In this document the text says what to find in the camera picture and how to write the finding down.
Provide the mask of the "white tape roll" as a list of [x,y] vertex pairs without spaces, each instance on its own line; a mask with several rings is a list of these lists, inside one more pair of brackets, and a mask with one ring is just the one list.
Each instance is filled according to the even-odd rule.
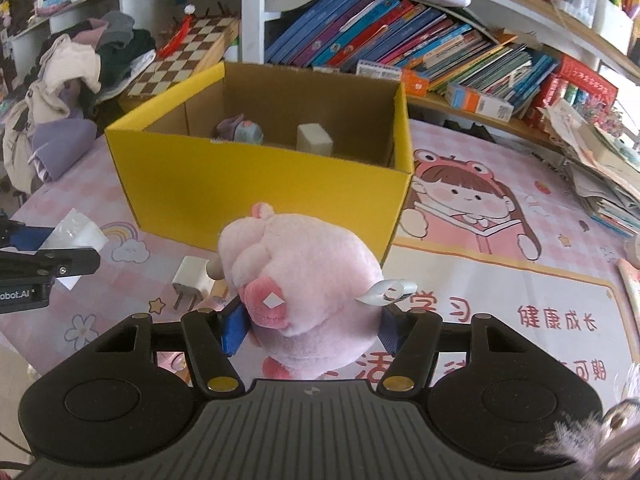
[[107,237],[99,226],[82,212],[72,209],[40,249],[52,252],[56,258],[65,259],[58,269],[58,282],[72,290],[82,276],[99,269],[100,251],[106,243]]

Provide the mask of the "white charger plug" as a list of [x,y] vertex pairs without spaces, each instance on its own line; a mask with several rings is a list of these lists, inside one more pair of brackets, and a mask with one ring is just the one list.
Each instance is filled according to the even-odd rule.
[[172,288],[177,295],[174,309],[178,310],[183,299],[190,301],[189,311],[206,300],[215,281],[207,273],[208,260],[200,257],[185,256],[172,279]]

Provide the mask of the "pink plush pig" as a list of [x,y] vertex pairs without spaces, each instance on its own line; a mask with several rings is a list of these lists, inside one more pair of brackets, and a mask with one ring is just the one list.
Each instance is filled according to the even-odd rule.
[[266,352],[266,377],[316,379],[374,344],[382,309],[362,298],[383,273],[353,232],[258,203],[224,227],[217,249],[220,273]]

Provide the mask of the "cream wooden block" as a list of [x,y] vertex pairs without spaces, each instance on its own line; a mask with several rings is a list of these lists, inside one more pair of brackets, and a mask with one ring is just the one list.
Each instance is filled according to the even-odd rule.
[[333,140],[320,124],[297,126],[296,150],[320,156],[331,156]]

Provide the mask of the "grey tally counter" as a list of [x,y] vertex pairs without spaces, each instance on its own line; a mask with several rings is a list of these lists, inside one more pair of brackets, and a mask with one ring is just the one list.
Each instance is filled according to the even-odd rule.
[[260,125],[246,119],[243,114],[226,118],[216,125],[213,131],[215,139],[252,145],[264,143],[264,133]]

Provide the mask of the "pile of clothes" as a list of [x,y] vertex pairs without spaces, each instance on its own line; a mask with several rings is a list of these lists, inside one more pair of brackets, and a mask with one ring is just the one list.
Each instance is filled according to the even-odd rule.
[[110,11],[51,35],[1,112],[6,180],[32,194],[58,180],[99,136],[96,107],[125,90],[155,58],[152,34]]

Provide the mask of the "yellow cardboard box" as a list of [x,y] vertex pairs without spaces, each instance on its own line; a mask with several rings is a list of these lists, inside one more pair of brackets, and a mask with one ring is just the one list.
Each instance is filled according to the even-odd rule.
[[[239,114],[260,125],[262,145],[213,137]],[[331,156],[296,150],[301,124],[322,125]],[[400,82],[285,66],[217,64],[105,135],[138,226],[210,250],[229,222],[267,203],[349,229],[384,258],[413,173]]]

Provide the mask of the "orange white small box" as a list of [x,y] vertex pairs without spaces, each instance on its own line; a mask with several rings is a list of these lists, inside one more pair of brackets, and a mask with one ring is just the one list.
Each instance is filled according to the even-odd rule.
[[513,114],[513,106],[508,101],[460,84],[447,84],[445,100],[455,110],[463,110],[498,122],[510,122]]

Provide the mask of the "white orange medicine box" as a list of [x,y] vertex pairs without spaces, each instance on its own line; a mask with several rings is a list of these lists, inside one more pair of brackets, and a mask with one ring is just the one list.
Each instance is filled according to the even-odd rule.
[[401,82],[407,96],[424,98],[430,91],[428,80],[413,70],[404,70],[395,66],[387,66],[377,62],[359,60],[356,67],[358,76]]

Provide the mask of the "stack of papers and books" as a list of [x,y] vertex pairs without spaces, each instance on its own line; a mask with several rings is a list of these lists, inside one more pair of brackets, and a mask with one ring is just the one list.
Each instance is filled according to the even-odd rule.
[[541,110],[544,130],[589,217],[624,237],[639,234],[639,154],[590,125],[564,100]]

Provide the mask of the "wooden chessboard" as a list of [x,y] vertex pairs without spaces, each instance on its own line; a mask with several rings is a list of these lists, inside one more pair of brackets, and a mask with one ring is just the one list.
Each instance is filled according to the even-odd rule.
[[152,62],[122,92],[118,104],[129,112],[145,101],[204,72],[224,59],[239,38],[240,20],[235,16],[198,18],[180,46],[167,58]]

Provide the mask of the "row of colourful books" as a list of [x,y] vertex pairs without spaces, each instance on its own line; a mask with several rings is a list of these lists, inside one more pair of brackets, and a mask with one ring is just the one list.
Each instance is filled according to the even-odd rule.
[[524,120],[558,60],[494,32],[465,9],[428,0],[273,0],[286,26],[266,47],[274,65],[356,74],[359,60],[413,70],[445,99],[460,84],[508,101]]

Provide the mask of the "red book box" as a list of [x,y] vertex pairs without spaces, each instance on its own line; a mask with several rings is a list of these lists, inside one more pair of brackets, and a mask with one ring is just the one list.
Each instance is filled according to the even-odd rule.
[[532,128],[542,127],[542,108],[564,100],[574,110],[593,105],[597,113],[610,108],[618,89],[583,62],[567,54],[558,57],[559,63],[542,82],[532,104],[526,110],[524,122]]

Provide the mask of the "white pen holder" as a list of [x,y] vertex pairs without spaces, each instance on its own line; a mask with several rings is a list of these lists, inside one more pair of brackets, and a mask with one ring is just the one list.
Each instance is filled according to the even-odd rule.
[[626,55],[629,50],[634,21],[610,0],[597,0],[592,30]]

